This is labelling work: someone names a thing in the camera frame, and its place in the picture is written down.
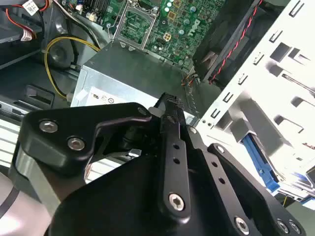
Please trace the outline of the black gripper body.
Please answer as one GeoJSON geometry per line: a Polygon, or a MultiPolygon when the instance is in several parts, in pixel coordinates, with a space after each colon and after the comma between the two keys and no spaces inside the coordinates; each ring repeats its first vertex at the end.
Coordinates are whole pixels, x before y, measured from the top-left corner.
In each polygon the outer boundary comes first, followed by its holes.
{"type": "Polygon", "coordinates": [[[51,236],[182,236],[181,125],[157,120],[138,131],[144,153],[70,194],[58,207],[51,236]]]}

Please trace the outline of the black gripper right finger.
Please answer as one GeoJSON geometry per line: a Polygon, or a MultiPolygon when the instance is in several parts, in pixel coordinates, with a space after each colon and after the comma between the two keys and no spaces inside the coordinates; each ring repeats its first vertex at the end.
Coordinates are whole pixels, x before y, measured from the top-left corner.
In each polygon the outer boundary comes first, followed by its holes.
{"type": "Polygon", "coordinates": [[[184,236],[304,236],[302,225],[225,148],[181,119],[184,236]]]}

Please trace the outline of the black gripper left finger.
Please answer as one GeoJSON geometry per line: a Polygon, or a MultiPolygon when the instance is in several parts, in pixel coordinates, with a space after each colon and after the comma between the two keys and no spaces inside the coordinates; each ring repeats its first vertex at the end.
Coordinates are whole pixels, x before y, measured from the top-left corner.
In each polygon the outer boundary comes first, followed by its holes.
{"type": "Polygon", "coordinates": [[[140,126],[154,120],[181,125],[185,118],[180,99],[166,93],[154,109],[157,114],[121,103],[31,112],[22,120],[11,178],[19,187],[30,184],[54,217],[70,194],[87,185],[83,176],[101,141],[109,153],[138,148],[142,156],[140,126]]]}

